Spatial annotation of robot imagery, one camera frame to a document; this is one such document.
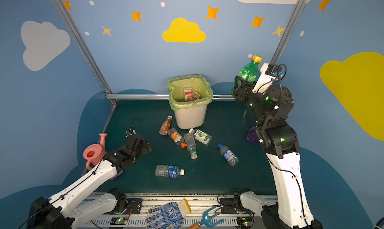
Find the controller board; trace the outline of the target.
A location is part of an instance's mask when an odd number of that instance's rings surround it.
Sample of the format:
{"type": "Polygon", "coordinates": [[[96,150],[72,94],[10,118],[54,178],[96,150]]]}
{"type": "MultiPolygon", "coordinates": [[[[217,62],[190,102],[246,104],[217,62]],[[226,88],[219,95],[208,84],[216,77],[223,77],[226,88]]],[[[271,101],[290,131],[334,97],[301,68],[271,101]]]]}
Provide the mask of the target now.
{"type": "Polygon", "coordinates": [[[112,218],[110,221],[111,226],[125,226],[128,223],[128,218],[112,218]]]}
{"type": "Polygon", "coordinates": [[[250,229],[253,225],[252,217],[237,217],[237,229],[250,229]]]}

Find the green white label bottle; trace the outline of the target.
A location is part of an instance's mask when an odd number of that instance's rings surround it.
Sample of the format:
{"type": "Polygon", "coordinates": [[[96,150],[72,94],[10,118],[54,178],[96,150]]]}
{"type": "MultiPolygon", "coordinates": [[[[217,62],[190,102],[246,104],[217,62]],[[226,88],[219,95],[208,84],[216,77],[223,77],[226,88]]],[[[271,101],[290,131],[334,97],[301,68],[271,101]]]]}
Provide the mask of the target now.
{"type": "Polygon", "coordinates": [[[199,130],[199,129],[193,129],[191,128],[189,130],[189,133],[191,133],[195,140],[197,140],[198,142],[201,142],[202,144],[204,144],[205,146],[208,146],[211,141],[212,141],[212,136],[199,130]]]}

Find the right controller board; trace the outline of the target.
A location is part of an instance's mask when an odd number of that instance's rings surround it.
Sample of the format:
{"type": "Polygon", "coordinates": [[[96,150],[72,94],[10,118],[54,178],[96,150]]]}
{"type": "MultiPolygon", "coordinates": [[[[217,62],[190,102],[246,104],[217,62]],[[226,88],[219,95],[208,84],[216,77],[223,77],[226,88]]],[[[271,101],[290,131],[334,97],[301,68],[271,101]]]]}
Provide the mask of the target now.
{"type": "Polygon", "coordinates": [[[250,229],[253,225],[252,217],[237,217],[237,229],[250,229]]]}

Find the pink watering can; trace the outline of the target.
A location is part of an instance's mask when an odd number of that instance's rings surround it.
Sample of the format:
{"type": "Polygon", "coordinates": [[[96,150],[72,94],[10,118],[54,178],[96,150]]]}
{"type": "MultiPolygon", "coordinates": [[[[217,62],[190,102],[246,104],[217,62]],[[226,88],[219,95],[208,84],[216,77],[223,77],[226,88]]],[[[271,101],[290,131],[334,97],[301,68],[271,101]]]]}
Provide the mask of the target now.
{"type": "Polygon", "coordinates": [[[83,158],[87,161],[86,163],[86,169],[92,170],[93,166],[97,166],[100,161],[103,159],[103,157],[107,154],[106,152],[106,145],[105,145],[105,139],[107,137],[107,134],[100,134],[100,143],[99,144],[93,144],[88,146],[84,152],[83,152],[83,158]]]}

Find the teal garden hand fork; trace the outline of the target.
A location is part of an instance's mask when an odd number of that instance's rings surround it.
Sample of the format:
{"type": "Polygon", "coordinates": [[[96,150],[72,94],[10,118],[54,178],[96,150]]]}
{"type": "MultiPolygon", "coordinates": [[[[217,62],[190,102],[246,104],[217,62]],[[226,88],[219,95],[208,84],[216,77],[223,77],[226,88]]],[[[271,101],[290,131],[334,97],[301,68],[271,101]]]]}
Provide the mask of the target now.
{"type": "Polygon", "coordinates": [[[217,219],[219,213],[216,213],[218,206],[213,206],[203,212],[201,216],[188,216],[185,219],[184,226],[188,226],[189,229],[200,229],[202,226],[208,229],[214,228],[224,222],[223,219],[217,219]]]}

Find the orange label clear bottle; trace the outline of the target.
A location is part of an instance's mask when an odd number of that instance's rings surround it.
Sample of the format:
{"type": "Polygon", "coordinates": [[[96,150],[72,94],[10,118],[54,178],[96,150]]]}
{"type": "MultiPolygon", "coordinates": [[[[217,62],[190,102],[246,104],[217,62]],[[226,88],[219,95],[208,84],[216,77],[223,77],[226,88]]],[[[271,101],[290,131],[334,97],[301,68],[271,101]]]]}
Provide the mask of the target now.
{"type": "Polygon", "coordinates": [[[168,135],[176,145],[181,146],[183,149],[187,146],[184,137],[181,136],[175,128],[171,128],[168,132],[168,135]]]}

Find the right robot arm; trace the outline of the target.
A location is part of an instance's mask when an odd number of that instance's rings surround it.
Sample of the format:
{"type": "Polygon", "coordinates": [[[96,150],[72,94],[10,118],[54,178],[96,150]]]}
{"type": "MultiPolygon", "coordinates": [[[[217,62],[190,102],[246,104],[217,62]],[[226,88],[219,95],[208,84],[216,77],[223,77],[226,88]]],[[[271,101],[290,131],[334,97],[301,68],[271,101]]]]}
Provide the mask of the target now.
{"type": "Polygon", "coordinates": [[[308,205],[300,169],[297,133],[286,122],[294,107],[291,92],[270,82],[265,92],[253,92],[255,83],[235,78],[233,97],[247,105],[255,120],[255,131],[271,166],[278,200],[267,202],[251,191],[237,197],[241,206],[262,218],[267,229],[321,229],[308,205]]]}

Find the purple pink toy shovel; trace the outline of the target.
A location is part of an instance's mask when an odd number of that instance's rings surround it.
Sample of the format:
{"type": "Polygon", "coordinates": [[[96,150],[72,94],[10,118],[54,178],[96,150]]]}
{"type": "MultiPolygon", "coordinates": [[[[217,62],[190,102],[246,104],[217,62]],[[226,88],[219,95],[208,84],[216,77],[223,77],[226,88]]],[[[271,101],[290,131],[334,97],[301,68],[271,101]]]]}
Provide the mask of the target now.
{"type": "Polygon", "coordinates": [[[120,172],[118,172],[114,177],[110,178],[109,180],[113,181],[113,180],[115,180],[117,177],[119,177],[123,173],[124,173],[124,170],[121,170],[120,172]]]}

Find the brown Nescafe coffee bottle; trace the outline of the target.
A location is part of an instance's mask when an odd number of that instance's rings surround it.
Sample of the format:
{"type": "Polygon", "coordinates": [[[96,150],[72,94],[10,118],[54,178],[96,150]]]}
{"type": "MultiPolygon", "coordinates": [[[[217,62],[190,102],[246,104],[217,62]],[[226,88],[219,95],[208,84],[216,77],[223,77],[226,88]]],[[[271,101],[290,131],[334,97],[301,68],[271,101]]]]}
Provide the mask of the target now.
{"type": "Polygon", "coordinates": [[[172,122],[173,117],[168,116],[167,119],[164,121],[162,124],[159,134],[162,136],[166,136],[169,133],[170,127],[171,127],[171,122],[172,122]]]}

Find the left controller board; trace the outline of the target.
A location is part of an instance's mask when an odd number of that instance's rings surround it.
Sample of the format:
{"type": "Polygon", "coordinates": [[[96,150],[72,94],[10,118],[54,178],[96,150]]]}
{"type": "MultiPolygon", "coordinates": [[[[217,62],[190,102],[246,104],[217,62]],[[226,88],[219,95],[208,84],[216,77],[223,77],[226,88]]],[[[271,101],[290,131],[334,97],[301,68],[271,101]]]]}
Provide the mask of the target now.
{"type": "Polygon", "coordinates": [[[110,221],[111,226],[125,226],[128,223],[128,218],[112,218],[110,221]]]}

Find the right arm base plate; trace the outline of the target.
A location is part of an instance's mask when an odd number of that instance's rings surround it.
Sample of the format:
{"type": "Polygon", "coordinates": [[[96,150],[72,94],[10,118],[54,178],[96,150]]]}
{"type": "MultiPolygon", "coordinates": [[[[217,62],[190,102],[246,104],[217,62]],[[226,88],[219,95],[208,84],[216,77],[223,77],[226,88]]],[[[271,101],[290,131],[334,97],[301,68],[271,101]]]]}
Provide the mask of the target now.
{"type": "Polygon", "coordinates": [[[239,210],[236,208],[236,204],[233,198],[219,198],[220,209],[219,212],[221,214],[238,214],[239,210]]]}

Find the blue dotted work glove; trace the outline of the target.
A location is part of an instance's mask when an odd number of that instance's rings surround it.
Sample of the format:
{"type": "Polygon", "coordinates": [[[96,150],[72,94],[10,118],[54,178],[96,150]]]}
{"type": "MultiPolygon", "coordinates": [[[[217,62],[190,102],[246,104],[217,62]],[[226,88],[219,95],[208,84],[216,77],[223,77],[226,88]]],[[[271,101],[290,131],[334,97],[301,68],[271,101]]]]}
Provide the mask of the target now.
{"type": "Polygon", "coordinates": [[[180,202],[169,202],[159,207],[151,208],[146,219],[147,229],[180,229],[186,215],[192,213],[186,199],[180,202]]]}

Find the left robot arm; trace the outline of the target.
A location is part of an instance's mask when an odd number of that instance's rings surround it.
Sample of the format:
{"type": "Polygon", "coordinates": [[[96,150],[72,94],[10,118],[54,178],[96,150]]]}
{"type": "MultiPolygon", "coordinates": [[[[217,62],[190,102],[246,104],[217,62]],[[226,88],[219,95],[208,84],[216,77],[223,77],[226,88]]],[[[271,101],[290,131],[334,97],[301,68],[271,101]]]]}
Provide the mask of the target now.
{"type": "Polygon", "coordinates": [[[77,229],[105,213],[124,213],[128,208],[127,197],[116,189],[110,190],[100,199],[84,205],[81,203],[99,186],[134,165],[139,156],[151,151],[149,140],[136,134],[128,135],[120,149],[107,153],[76,182],[48,199],[36,199],[24,225],[28,229],[77,229]]]}

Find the blue label clear bottle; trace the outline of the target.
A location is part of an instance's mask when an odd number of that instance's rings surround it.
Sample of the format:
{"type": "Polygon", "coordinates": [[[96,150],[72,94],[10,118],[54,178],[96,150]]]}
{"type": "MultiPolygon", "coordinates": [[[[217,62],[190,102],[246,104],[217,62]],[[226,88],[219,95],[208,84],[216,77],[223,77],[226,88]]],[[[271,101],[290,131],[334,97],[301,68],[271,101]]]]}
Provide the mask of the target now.
{"type": "Polygon", "coordinates": [[[185,170],[180,169],[178,166],[157,165],[155,170],[155,176],[157,177],[177,178],[184,175],[185,170]]]}

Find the green bin liner bag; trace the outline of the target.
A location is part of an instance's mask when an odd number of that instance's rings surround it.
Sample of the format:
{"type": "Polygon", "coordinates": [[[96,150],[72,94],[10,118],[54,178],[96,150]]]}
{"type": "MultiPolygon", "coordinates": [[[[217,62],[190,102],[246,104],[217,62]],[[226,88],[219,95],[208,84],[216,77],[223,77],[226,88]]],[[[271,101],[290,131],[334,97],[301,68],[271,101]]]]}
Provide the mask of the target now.
{"type": "Polygon", "coordinates": [[[214,97],[210,83],[201,75],[172,78],[167,82],[167,88],[173,111],[208,105],[214,97]]]}

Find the green plastic bottle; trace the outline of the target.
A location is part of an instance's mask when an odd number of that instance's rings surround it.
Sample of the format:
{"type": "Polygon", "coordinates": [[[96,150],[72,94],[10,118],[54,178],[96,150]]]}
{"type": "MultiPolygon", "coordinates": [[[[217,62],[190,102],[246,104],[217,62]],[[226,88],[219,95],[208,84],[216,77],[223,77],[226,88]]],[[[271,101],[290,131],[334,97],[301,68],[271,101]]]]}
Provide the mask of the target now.
{"type": "Polygon", "coordinates": [[[247,82],[253,83],[258,76],[259,63],[262,62],[262,59],[262,57],[254,55],[251,62],[240,70],[238,76],[247,82]]]}

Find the white plastic waste bin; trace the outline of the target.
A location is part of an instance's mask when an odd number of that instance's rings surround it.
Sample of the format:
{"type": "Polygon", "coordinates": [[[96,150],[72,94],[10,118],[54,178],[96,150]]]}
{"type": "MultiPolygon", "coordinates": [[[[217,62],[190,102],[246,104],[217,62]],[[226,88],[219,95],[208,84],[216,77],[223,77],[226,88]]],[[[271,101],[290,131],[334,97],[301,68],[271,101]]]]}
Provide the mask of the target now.
{"type": "Polygon", "coordinates": [[[207,105],[174,111],[177,126],[182,130],[198,128],[204,124],[207,105]]]}

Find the pink label square bottle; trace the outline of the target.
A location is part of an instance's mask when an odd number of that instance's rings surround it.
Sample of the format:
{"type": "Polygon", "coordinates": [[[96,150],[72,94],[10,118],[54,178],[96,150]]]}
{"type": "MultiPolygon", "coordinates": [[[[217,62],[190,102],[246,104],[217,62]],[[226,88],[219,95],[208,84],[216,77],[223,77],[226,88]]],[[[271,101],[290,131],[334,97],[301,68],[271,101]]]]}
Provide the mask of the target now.
{"type": "Polygon", "coordinates": [[[184,87],[185,101],[192,101],[191,94],[193,93],[192,87],[184,87]]]}

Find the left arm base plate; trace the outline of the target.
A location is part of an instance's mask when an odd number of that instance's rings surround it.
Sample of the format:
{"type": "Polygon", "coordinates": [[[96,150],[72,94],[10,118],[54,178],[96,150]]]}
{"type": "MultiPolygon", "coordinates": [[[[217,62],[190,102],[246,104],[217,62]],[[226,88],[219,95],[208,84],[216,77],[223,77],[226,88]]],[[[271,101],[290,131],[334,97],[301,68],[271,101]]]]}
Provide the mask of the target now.
{"type": "Polygon", "coordinates": [[[139,215],[142,208],[143,199],[126,199],[118,202],[115,209],[105,215],[139,215]]]}

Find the clear bottle white label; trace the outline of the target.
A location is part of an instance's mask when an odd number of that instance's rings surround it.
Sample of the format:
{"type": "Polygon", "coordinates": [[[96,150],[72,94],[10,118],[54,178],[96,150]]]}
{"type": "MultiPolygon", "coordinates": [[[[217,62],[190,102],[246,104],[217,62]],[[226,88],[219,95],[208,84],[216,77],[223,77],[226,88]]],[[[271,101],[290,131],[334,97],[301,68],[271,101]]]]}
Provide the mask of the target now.
{"type": "Polygon", "coordinates": [[[187,145],[187,150],[190,153],[191,159],[195,160],[198,158],[196,151],[196,142],[192,133],[187,133],[184,135],[185,143],[187,145]]]}

